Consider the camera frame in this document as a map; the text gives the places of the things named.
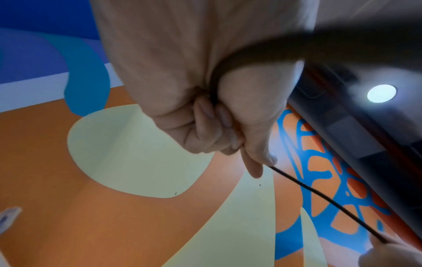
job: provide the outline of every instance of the ceiling light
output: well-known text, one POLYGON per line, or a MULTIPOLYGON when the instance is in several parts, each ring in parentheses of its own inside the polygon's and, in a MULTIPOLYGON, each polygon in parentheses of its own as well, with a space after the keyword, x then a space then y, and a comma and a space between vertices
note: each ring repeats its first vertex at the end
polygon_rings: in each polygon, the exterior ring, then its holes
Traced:
POLYGON ((387 102, 396 95, 397 88, 389 84, 377 85, 368 92, 368 99, 374 103, 387 102))

